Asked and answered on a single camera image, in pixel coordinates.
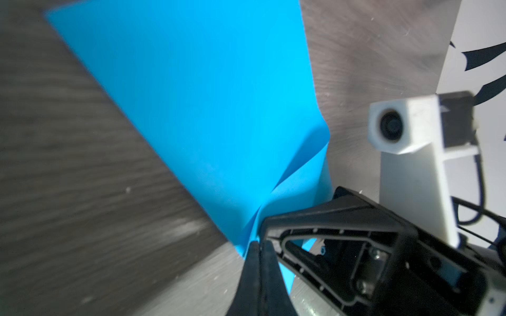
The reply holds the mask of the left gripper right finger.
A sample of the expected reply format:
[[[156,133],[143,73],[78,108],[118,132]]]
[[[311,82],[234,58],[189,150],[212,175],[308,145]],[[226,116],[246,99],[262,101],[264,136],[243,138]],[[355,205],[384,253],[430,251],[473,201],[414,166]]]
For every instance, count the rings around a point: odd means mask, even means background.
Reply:
[[[259,309],[259,315],[297,315],[285,287],[277,253],[268,240],[261,245]]]

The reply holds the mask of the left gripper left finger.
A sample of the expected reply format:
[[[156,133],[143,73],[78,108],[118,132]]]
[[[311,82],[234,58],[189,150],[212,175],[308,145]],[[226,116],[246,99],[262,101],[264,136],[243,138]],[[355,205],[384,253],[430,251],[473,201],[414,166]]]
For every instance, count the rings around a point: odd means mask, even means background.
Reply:
[[[226,316],[258,315],[260,294],[260,245],[254,241],[249,246],[237,291]]]

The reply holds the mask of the blue square paper sheet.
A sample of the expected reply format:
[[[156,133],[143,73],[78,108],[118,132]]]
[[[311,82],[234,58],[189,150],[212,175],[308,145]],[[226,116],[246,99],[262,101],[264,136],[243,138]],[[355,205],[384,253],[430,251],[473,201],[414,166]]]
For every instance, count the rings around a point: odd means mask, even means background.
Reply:
[[[78,1],[46,18],[240,255],[332,198],[298,1]]]

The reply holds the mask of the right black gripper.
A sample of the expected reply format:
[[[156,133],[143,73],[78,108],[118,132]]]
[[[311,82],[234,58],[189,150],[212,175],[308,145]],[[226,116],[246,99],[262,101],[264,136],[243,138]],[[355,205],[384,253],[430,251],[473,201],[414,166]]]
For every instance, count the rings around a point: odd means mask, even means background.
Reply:
[[[503,271],[344,187],[265,218],[260,239],[343,315],[505,314]]]

